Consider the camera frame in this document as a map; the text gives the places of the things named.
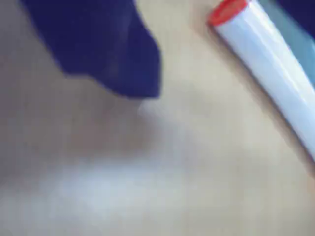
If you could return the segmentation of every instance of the tube cap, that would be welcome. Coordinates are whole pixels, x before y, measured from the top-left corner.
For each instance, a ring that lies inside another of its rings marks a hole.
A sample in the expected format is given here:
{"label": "tube cap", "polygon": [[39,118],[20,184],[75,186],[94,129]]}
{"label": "tube cap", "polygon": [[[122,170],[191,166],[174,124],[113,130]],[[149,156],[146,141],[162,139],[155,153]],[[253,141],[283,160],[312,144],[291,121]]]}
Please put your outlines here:
{"label": "tube cap", "polygon": [[223,0],[209,15],[208,24],[217,26],[237,16],[248,5],[248,0]]}

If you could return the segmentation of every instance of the white tube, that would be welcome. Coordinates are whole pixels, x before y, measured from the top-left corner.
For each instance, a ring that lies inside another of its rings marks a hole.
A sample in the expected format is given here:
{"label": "white tube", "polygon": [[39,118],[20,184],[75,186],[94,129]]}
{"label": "white tube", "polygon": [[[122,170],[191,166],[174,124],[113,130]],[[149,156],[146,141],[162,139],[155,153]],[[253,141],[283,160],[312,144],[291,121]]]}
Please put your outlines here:
{"label": "white tube", "polygon": [[209,23],[253,73],[315,160],[314,88],[259,3],[225,0]]}

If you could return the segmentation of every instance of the blurry background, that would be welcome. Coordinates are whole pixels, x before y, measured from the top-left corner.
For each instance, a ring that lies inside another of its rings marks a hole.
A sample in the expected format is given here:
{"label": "blurry background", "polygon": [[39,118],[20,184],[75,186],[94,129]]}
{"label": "blurry background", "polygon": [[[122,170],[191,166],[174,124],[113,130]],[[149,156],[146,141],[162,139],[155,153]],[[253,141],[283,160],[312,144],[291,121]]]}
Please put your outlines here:
{"label": "blurry background", "polygon": [[312,236],[307,159],[205,19],[217,0],[138,0],[163,96],[61,73],[0,1],[0,235]]}

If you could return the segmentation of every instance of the dark blue fabric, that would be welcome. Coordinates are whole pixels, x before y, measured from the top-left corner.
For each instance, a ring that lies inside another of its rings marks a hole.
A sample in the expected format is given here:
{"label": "dark blue fabric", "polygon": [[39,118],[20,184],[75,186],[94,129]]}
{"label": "dark blue fabric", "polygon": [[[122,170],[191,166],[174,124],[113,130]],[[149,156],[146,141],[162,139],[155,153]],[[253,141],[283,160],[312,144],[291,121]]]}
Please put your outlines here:
{"label": "dark blue fabric", "polygon": [[315,39],[315,0],[277,2]]}
{"label": "dark blue fabric", "polygon": [[160,54],[132,0],[21,0],[64,72],[123,96],[158,97]]}

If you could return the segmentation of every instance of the navy blue cloth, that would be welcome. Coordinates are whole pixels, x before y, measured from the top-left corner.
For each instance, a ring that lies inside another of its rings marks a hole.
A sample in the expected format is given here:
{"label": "navy blue cloth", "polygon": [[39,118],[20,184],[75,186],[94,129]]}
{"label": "navy blue cloth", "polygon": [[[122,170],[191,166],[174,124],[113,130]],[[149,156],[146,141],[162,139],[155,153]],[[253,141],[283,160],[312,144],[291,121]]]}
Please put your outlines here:
{"label": "navy blue cloth", "polygon": [[21,0],[62,70],[113,92],[158,97],[160,53],[132,0]]}
{"label": "navy blue cloth", "polygon": [[314,39],[315,39],[315,0],[277,0]]}

